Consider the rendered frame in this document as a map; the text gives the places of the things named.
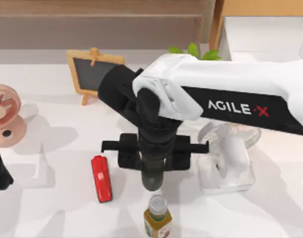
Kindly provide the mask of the red stapler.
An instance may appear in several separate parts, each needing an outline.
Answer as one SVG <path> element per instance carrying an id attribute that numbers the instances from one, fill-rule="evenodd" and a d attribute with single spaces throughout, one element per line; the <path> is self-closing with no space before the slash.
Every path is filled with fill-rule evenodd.
<path id="1" fill-rule="evenodd" d="M 113 194 L 107 158 L 102 155 L 94 156 L 91 160 L 91 167 L 99 202 L 112 201 Z"/>

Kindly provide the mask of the wooden framed blackboard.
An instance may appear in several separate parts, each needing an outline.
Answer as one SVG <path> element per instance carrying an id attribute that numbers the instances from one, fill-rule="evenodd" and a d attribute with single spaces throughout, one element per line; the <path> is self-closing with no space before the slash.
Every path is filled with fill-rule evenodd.
<path id="1" fill-rule="evenodd" d="M 101 53 L 98 48 L 89 51 L 67 50 L 66 57 L 74 89 L 83 95 L 82 106 L 87 105 L 89 96 L 98 96 L 104 76 L 113 67 L 125 63 L 124 57 Z"/>

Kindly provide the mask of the yellow bottle with grey cap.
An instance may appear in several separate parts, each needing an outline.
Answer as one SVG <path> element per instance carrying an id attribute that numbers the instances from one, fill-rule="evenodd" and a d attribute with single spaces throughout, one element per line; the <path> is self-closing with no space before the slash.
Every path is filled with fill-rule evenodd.
<path id="1" fill-rule="evenodd" d="M 145 232 L 149 238 L 167 238 L 170 235 L 172 216 L 162 195 L 155 194 L 149 199 L 143 215 Z"/>

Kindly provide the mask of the green potted plant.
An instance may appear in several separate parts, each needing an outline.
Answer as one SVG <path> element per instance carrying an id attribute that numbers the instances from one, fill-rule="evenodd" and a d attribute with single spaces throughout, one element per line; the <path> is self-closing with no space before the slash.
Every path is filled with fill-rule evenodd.
<path id="1" fill-rule="evenodd" d="M 190 43 L 187 47 L 186 52 L 174 46 L 168 47 L 168 50 L 171 54 L 188 54 L 196 57 L 199 60 L 221 60 L 221 57 L 219 56 L 219 50 L 209 50 L 201 55 L 199 48 L 195 43 Z"/>

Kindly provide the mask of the wooden shelf unit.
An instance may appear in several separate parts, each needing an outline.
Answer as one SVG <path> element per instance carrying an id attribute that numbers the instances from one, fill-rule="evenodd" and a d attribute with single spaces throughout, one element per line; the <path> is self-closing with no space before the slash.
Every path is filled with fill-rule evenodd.
<path id="1" fill-rule="evenodd" d="M 206 43 L 215 0 L 0 0 L 0 49 Z"/>

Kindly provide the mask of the pale wooden cabinet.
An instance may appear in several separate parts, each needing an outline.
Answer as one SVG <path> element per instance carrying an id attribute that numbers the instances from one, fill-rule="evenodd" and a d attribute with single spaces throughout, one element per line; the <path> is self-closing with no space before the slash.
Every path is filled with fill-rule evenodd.
<path id="1" fill-rule="evenodd" d="M 230 60 L 303 59 L 303 0 L 215 0 L 208 44 Z"/>

